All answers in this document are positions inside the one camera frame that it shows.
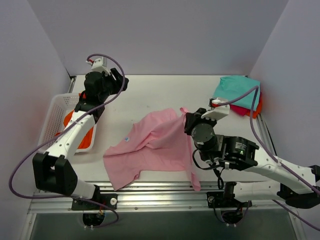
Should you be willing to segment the pink t shirt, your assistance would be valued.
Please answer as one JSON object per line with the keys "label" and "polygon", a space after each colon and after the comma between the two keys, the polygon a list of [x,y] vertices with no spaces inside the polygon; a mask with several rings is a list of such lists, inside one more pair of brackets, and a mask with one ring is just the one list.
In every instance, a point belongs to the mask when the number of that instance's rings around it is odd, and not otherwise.
{"label": "pink t shirt", "polygon": [[192,165],[192,141],[184,132],[188,109],[182,107],[180,112],[166,108],[148,113],[105,151],[103,163],[115,191],[137,180],[142,171],[185,172],[193,189],[201,190]]}

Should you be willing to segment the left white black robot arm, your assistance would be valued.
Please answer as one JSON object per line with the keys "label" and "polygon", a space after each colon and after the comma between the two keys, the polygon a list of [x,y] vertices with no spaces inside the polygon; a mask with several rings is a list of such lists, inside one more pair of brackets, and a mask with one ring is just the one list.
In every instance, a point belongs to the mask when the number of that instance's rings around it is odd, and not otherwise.
{"label": "left white black robot arm", "polygon": [[79,95],[71,118],[63,132],[43,153],[32,159],[36,188],[73,198],[82,198],[90,210],[100,206],[101,194],[97,185],[80,180],[70,159],[74,157],[87,133],[102,116],[107,98],[127,89],[129,80],[116,68],[109,72],[91,71],[85,75],[84,91]]}

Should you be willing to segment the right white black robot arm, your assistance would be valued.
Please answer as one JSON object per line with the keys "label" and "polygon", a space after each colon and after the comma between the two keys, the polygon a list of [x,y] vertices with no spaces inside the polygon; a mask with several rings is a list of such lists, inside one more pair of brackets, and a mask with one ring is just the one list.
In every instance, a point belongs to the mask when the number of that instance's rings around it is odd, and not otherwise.
{"label": "right white black robot arm", "polygon": [[199,108],[186,113],[184,132],[190,136],[195,152],[208,164],[206,170],[236,170],[267,177],[260,182],[225,182],[223,203],[234,206],[251,200],[284,201],[298,209],[311,209],[320,203],[314,189],[320,180],[317,165],[303,167],[292,164],[268,153],[255,142],[239,136],[216,134],[217,119],[209,111]]}

